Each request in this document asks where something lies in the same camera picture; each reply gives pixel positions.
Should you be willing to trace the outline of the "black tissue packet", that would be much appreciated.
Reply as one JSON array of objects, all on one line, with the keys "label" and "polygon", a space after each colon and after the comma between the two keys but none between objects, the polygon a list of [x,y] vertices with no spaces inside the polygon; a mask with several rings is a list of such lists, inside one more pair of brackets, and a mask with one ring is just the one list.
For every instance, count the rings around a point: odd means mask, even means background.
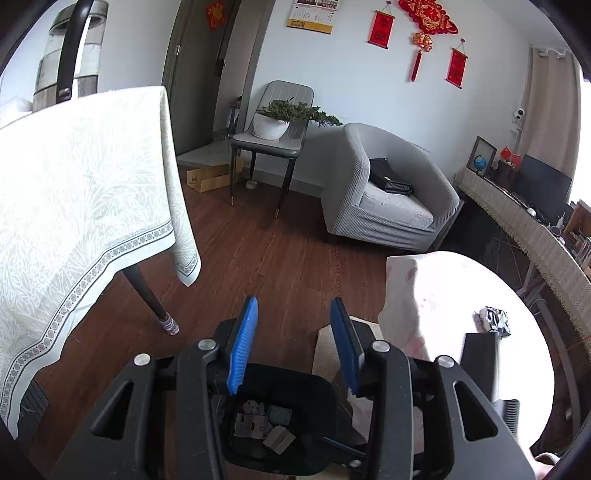
[{"label": "black tissue packet", "polygon": [[512,335],[507,313],[502,309],[486,306],[474,315],[480,333],[497,333],[500,338]]}]

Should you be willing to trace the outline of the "black trash bin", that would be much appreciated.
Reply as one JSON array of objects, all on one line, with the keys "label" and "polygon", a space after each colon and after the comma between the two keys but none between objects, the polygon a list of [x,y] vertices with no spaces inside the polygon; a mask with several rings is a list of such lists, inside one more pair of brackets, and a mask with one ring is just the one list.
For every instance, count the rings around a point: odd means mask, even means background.
[{"label": "black trash bin", "polygon": [[250,363],[221,412],[222,454],[232,465],[297,477],[317,475],[331,463],[322,438],[335,435],[337,399],[320,376]]}]

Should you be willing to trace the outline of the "pink cartoon tablecloth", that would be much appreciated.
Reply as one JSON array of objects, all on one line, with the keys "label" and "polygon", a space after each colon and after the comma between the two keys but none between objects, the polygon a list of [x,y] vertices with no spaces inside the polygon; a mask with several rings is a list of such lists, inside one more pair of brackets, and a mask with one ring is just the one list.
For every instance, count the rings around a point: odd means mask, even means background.
[{"label": "pink cartoon tablecloth", "polygon": [[497,395],[519,401],[517,439],[531,447],[552,412],[555,374],[533,314],[493,271],[447,251],[389,257],[379,336],[409,357],[459,360],[466,334],[480,331],[478,317],[486,307],[508,317],[511,334],[499,344]]}]

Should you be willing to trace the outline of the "black dining table leg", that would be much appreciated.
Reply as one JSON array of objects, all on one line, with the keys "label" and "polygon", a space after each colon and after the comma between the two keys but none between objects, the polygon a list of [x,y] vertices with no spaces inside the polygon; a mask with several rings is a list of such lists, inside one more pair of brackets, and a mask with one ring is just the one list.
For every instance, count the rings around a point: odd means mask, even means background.
[{"label": "black dining table leg", "polygon": [[177,335],[179,333],[179,327],[176,321],[160,304],[159,300],[145,281],[138,265],[134,264],[124,268],[122,273],[143,302],[157,317],[161,328],[170,336]]}]

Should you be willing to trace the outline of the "black monitor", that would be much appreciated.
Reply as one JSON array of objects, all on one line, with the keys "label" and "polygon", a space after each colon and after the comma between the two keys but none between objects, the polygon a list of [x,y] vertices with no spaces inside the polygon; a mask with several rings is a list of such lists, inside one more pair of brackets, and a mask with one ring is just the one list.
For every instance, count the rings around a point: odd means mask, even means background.
[{"label": "black monitor", "polygon": [[513,182],[513,194],[533,208],[539,219],[554,225],[566,210],[571,183],[561,171],[525,155]]}]

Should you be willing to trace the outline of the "cardboard box on floor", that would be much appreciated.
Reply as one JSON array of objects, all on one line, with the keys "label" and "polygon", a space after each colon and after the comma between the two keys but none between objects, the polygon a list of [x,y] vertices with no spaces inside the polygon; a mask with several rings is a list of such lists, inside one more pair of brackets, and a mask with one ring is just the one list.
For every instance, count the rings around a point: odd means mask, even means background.
[{"label": "cardboard box on floor", "polygon": [[230,185],[230,164],[204,166],[186,172],[186,183],[197,193],[204,193]]}]

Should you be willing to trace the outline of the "framed globe picture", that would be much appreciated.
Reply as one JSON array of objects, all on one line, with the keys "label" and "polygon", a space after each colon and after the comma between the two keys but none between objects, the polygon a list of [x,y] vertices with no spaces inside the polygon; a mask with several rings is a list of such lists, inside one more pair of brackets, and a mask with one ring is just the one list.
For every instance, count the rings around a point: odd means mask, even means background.
[{"label": "framed globe picture", "polygon": [[490,142],[478,136],[470,154],[467,168],[484,177],[490,169],[496,153],[497,149]]}]

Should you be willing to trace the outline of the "potted green plant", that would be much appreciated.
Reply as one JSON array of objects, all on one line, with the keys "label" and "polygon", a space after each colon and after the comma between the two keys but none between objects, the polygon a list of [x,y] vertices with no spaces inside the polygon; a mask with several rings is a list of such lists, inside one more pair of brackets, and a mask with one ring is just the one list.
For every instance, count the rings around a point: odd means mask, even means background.
[{"label": "potted green plant", "polygon": [[315,122],[318,126],[342,126],[341,120],[318,106],[293,100],[273,100],[256,110],[252,119],[252,133],[257,138],[279,141],[290,125],[297,122]]}]

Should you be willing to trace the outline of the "beige curtain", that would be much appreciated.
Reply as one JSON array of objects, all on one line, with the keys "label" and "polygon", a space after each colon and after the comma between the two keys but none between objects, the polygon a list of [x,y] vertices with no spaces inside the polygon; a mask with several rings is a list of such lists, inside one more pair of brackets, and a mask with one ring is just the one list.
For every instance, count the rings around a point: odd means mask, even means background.
[{"label": "beige curtain", "polygon": [[572,53],[533,47],[517,153],[573,178],[581,131],[580,67]]}]

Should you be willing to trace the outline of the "right red couplet scroll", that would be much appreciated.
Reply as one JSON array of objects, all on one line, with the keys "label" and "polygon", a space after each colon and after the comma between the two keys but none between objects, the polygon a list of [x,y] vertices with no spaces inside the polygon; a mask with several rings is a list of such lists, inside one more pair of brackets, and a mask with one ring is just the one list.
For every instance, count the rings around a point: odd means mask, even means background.
[{"label": "right red couplet scroll", "polygon": [[467,61],[468,55],[465,51],[465,39],[462,38],[460,45],[452,49],[448,74],[446,77],[446,81],[454,85],[456,88],[463,88]]}]

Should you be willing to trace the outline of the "red couplet scroll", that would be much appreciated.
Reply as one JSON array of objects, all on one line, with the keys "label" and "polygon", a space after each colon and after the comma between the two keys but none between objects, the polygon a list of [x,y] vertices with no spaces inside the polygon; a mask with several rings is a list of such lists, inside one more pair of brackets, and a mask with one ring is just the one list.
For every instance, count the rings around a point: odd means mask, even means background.
[{"label": "red couplet scroll", "polygon": [[381,10],[374,11],[374,19],[368,43],[383,49],[388,49],[396,17],[392,13],[392,2],[386,0]]},{"label": "red couplet scroll", "polygon": [[463,88],[467,61],[468,55],[465,51],[465,39],[462,38],[460,45],[452,49],[448,74],[446,77],[446,81],[454,85],[456,88]]}]

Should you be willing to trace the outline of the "left red couplet scroll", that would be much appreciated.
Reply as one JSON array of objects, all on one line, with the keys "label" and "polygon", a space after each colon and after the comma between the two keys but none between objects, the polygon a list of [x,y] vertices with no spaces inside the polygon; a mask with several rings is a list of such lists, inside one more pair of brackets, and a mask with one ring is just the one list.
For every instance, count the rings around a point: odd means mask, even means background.
[{"label": "left red couplet scroll", "polygon": [[381,10],[374,11],[374,19],[368,43],[383,49],[388,49],[396,17],[392,13],[392,2],[386,0]]}]

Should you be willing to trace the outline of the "dark door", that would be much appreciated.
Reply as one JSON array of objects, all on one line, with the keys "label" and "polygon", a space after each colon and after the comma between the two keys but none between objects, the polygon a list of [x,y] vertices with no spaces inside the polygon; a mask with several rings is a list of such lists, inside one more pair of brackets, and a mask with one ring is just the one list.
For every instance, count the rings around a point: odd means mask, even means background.
[{"label": "dark door", "polygon": [[213,120],[238,1],[182,1],[164,63],[175,152],[211,143]]}]

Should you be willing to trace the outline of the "red chinese knot decoration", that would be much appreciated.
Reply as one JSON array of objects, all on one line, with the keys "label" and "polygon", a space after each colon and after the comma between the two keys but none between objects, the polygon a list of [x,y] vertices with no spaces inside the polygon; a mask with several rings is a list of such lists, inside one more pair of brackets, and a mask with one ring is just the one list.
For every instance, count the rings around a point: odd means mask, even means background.
[{"label": "red chinese knot decoration", "polygon": [[417,48],[410,81],[415,82],[424,53],[433,49],[434,35],[456,35],[459,28],[445,8],[435,0],[399,0],[399,7],[417,24],[419,31],[412,35]]}]

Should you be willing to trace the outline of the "wall calendar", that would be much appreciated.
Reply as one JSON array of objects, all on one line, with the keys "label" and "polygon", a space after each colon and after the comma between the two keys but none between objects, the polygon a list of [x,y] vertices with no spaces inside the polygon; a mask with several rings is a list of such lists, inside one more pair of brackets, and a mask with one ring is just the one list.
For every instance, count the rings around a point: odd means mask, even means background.
[{"label": "wall calendar", "polygon": [[339,0],[294,0],[287,27],[329,35],[338,10]]}]

